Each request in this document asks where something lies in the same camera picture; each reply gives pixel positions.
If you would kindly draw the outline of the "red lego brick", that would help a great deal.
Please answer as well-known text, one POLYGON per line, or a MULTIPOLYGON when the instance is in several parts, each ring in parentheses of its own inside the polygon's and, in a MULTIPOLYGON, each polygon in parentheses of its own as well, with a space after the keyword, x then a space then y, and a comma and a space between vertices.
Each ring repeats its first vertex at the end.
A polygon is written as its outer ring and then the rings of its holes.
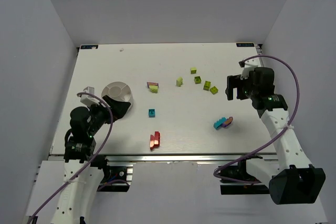
POLYGON ((153 150, 155 147, 155 139, 154 139, 154 135, 150 135, 150 150, 153 150))
POLYGON ((154 132, 154 148, 157 148, 160 146, 160 133, 159 131, 154 132))

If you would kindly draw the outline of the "teal stepped lego brick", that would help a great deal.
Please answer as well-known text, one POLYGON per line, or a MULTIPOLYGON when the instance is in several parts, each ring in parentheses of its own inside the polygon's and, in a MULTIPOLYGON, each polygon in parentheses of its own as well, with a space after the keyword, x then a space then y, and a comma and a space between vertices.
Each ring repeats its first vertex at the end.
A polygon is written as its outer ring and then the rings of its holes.
POLYGON ((225 117, 222 117, 221 119, 217 120, 214 124, 213 127, 214 129, 218 130, 220 127, 222 127, 223 123, 226 121, 227 119, 225 117))

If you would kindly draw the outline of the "purple butterfly lego piece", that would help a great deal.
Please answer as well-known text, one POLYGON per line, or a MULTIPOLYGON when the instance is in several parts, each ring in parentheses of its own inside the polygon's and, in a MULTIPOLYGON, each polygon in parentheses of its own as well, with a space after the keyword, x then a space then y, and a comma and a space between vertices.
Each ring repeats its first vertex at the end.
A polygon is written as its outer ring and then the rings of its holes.
POLYGON ((222 127, 228 127, 232 122, 233 122, 233 117, 230 116, 222 123, 222 127))

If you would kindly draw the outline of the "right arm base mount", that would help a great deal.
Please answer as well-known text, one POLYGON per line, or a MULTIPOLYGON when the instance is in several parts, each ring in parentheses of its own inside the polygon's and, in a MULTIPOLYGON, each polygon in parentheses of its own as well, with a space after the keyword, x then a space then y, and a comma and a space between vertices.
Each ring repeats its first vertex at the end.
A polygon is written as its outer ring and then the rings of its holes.
POLYGON ((268 195, 268 188, 246 172, 246 161, 240 161, 218 172, 221 195, 268 195))

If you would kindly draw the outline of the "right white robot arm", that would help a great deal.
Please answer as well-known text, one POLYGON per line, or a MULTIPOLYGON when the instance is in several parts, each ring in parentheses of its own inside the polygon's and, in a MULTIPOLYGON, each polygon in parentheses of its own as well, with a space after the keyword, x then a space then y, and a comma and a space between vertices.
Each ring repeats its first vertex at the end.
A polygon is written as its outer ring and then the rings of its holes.
POLYGON ((229 100, 234 90, 238 99, 251 99, 273 140, 279 167, 253 154, 220 170, 218 175, 223 183, 264 184, 277 205, 312 204, 325 182, 325 173, 315 168, 303 152, 290 126, 286 101, 274 92, 274 77, 274 71, 265 67, 256 67, 246 76, 228 76, 225 93, 229 100))

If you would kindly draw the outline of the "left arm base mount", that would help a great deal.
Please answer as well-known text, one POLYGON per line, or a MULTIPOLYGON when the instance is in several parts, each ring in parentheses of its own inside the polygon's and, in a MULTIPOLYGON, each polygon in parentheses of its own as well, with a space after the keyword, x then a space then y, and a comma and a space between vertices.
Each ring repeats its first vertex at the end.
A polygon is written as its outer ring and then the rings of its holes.
POLYGON ((98 186, 99 192, 126 193, 132 182, 133 163, 104 156, 104 177, 98 186))

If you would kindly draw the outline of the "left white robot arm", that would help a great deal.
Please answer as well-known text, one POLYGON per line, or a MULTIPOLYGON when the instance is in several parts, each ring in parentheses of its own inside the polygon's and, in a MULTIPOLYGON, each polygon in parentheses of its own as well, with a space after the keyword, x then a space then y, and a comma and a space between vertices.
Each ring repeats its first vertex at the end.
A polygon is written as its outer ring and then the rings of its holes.
POLYGON ((105 124, 125 116, 131 102, 108 95, 79 94, 83 106, 70 112, 70 129, 65 136, 64 183, 51 223, 87 223, 98 189, 126 181, 112 174, 107 159, 95 150, 94 135, 105 124))

